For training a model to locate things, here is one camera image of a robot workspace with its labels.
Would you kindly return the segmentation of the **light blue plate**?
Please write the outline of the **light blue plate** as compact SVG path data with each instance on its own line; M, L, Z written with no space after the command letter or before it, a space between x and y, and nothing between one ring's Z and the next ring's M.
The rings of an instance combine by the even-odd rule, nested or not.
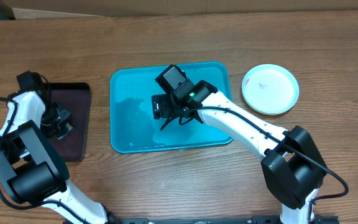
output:
M279 65L262 64L244 76L241 92L255 111L278 115L290 110L298 101L300 88L294 75Z

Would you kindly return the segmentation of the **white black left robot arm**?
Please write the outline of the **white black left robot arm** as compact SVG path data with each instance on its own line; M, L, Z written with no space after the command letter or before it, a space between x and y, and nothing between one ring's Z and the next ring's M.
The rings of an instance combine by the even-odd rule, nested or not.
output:
M15 210L44 207L70 223L115 223L114 215L70 180L65 161L44 133L62 120L51 93L24 89L0 97L8 108L0 130L0 199Z

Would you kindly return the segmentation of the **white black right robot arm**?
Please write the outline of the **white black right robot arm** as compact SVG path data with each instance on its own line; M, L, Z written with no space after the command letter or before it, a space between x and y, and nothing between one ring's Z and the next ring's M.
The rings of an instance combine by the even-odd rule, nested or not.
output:
M157 119L196 119L228 134L260 160L266 186L282 204L280 222L314 221L312 200L323 183L326 164L309 132L265 122L204 80L158 85L165 94L152 98Z

